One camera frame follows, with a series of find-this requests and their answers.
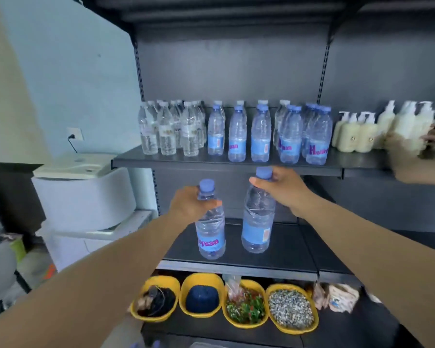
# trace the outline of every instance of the gravel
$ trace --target gravel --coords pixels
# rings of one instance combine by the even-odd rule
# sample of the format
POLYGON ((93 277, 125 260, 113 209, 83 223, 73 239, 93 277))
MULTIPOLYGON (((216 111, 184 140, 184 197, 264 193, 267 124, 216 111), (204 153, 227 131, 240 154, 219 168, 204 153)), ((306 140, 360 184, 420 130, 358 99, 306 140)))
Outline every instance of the gravel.
POLYGON ((304 329, 314 321, 308 299, 296 290, 275 290, 269 294, 269 309, 283 327, 304 329))

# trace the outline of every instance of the power cord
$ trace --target power cord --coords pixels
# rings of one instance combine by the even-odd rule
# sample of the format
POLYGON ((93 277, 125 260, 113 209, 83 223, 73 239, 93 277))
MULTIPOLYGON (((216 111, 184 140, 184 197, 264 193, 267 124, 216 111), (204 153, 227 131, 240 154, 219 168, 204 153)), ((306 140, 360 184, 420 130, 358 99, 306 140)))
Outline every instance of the power cord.
POLYGON ((78 153, 77 150, 74 148, 74 145, 72 145, 70 139, 75 139, 74 134, 71 134, 71 135, 68 137, 68 142, 71 144, 71 147, 73 148, 73 150, 75 151, 75 153, 78 153))

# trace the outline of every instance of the white appliance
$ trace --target white appliance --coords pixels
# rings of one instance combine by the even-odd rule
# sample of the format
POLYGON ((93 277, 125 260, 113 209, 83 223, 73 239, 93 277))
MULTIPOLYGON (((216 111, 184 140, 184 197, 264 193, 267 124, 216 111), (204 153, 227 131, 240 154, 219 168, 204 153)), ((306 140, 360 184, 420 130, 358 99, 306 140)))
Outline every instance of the white appliance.
POLYGON ((136 210, 129 218, 110 229, 84 233, 59 232, 48 221, 44 221, 36 235, 43 238, 55 267, 61 271, 112 241, 135 232, 151 219, 151 211, 136 210))
POLYGON ((111 170, 114 157, 67 154, 34 171, 32 182, 53 230, 104 230, 132 214, 136 204, 129 173, 111 170))

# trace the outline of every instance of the yellow bowl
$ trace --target yellow bowl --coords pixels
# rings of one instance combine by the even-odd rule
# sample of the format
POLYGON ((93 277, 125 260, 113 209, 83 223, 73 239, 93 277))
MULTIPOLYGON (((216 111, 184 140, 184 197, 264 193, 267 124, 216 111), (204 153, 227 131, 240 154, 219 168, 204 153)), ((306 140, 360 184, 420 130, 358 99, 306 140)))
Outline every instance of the yellow bowl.
POLYGON ((180 297, 179 297, 179 305, 180 309, 187 315, 197 317, 200 319, 204 319, 207 317, 213 316, 215 313, 221 309, 222 301, 224 298, 224 283, 221 280, 221 277, 216 275, 215 273, 193 273, 188 276, 185 281, 182 283, 182 287, 180 288, 180 297), (215 310, 209 313, 192 313, 186 309, 186 298, 188 292, 193 286, 202 285, 202 286, 211 286, 216 288, 217 293, 219 294, 219 305, 215 310))
POLYGON ((304 328, 302 330, 298 330, 296 328, 288 328, 288 327, 283 327, 281 325, 279 325, 279 323, 276 321, 276 319, 272 316, 271 311, 269 310, 269 317, 271 318, 272 322, 274 323, 274 325, 283 333, 288 333, 288 334, 303 334, 303 333, 307 333, 307 332, 311 332, 314 331, 317 327, 317 325, 319 325, 319 315, 317 314, 317 309, 316 306, 314 305, 314 301, 311 299, 311 297, 305 292, 305 290, 303 288, 300 288, 298 286, 295 286, 294 284, 283 284, 283 283, 279 283, 279 284, 272 284, 271 286, 268 287, 268 289, 266 290, 266 297, 268 299, 268 306, 269 306, 269 295, 276 291, 276 290, 295 290, 300 292, 302 295, 304 295, 304 297, 309 301, 309 304, 311 305, 311 310, 313 312, 313 316, 314 316, 314 321, 311 324, 311 326, 304 328))
POLYGON ((227 314, 227 309, 225 307, 225 303, 227 302, 227 287, 224 290, 224 300, 222 302, 222 312, 224 313, 224 316, 227 319, 227 321, 230 322, 235 327, 238 327, 238 328, 255 328, 255 327, 261 326, 262 324, 264 324, 268 320, 268 317, 269 317, 268 298, 266 296, 266 293, 264 292, 264 288, 261 287, 261 285, 258 282, 255 282, 255 281, 252 281, 252 280, 241 280, 240 284, 242 286, 248 288, 248 289, 256 290, 259 293, 261 293, 262 298, 264 300, 264 310, 266 311, 264 317, 262 318, 262 320, 259 323, 238 323, 238 322, 233 321, 229 317, 229 314, 227 314))
POLYGON ((169 316, 171 316, 171 314, 173 313, 173 311, 177 307, 177 303, 179 302, 179 295, 180 295, 180 283, 176 278, 171 277, 171 276, 153 276, 153 277, 150 277, 145 282, 142 289, 140 290, 138 298, 140 298, 140 296, 142 294, 144 294, 145 292, 148 292, 148 289, 151 286, 169 288, 170 290, 172 290, 174 292, 174 294, 176 295, 176 300, 174 301, 173 308, 171 310, 169 310, 163 316, 158 316, 158 317, 140 316, 139 314, 137 314, 137 311, 135 310, 135 307, 137 305, 137 299, 135 299, 131 303, 129 310, 130 310, 132 316, 135 317, 136 319, 139 319, 139 320, 142 320, 145 322, 163 322, 163 321, 167 320, 167 318, 169 316))

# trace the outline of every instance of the light blue wall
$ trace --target light blue wall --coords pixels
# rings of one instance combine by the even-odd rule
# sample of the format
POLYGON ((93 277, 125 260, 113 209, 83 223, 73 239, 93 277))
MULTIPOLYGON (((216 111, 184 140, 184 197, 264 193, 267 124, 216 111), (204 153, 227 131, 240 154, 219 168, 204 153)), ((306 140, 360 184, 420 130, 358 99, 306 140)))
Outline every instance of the light blue wall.
MULTIPOLYGON (((72 151, 67 127, 82 129, 84 141, 74 141, 79 152, 140 145, 127 33, 73 0, 0 0, 0 11, 53 157, 72 151)), ((130 173, 138 206, 156 209, 151 170, 130 173)))

